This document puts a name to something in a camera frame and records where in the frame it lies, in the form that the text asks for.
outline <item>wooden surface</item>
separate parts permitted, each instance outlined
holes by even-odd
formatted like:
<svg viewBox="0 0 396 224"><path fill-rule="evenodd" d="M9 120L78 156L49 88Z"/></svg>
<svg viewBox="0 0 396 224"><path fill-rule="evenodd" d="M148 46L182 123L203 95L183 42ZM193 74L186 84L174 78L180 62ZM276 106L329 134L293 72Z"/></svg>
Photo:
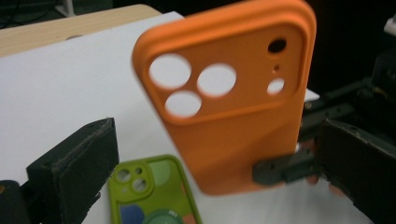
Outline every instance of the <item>wooden surface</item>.
<svg viewBox="0 0 396 224"><path fill-rule="evenodd" d="M8 28L0 31L0 57L65 41L133 21L161 15L145 5L120 7L55 21Z"/></svg>

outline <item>orange plastic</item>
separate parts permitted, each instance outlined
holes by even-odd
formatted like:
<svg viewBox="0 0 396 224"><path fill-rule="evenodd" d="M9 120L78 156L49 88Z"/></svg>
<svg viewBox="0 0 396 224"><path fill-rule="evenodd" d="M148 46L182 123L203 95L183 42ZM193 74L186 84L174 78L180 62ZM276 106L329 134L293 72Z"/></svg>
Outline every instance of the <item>orange plastic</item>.
<svg viewBox="0 0 396 224"><path fill-rule="evenodd" d="M265 189L252 181L253 164L294 153L315 34L315 16L305 2L257 0L196 14L140 36L134 69L203 192ZM279 39L286 47L271 52L269 46ZM167 53L191 65L187 83L175 89L157 85L149 75L153 61ZM220 97L197 87L200 73L215 63L227 63L236 72L233 88ZM280 77L283 90L268 93L267 86ZM165 108L177 91L201 98L194 116L175 116Z"/></svg>

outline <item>orange phone case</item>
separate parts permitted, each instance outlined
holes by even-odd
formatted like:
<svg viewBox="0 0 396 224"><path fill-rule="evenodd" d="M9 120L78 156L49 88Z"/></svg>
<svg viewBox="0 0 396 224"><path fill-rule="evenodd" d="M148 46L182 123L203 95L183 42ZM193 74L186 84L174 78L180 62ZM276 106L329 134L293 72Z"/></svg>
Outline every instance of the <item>orange phone case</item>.
<svg viewBox="0 0 396 224"><path fill-rule="evenodd" d="M305 2L257 0L139 37L134 69L204 193L265 189L252 181L253 164L294 153L315 34L315 15ZM168 64L174 58L180 66ZM177 83L162 81L180 74ZM231 77L230 85L217 79L221 74ZM201 79L228 89L218 92ZM183 106L179 99L191 107L175 112L172 106Z"/></svg>

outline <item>colorful patterned phone case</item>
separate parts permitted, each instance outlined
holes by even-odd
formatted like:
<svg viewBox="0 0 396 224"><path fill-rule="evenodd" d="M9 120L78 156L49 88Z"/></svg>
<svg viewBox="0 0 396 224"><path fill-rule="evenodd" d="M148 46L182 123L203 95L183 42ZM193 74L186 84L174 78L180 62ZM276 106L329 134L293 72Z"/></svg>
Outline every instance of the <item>colorful patterned phone case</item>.
<svg viewBox="0 0 396 224"><path fill-rule="evenodd" d="M256 0L149 29L133 65L200 189L263 189L257 161L294 153L316 34L300 0Z"/></svg>
<svg viewBox="0 0 396 224"><path fill-rule="evenodd" d="M113 224L202 223L182 166L173 156L122 162L107 184Z"/></svg>

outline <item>green phone case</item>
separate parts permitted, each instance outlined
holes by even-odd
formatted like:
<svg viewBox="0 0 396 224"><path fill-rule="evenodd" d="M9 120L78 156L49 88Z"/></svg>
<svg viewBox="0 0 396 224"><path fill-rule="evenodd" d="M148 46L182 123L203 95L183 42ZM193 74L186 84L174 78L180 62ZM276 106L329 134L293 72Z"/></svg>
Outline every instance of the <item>green phone case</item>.
<svg viewBox="0 0 396 224"><path fill-rule="evenodd" d="M202 223L182 165L173 156L120 163L108 189L113 224Z"/></svg>

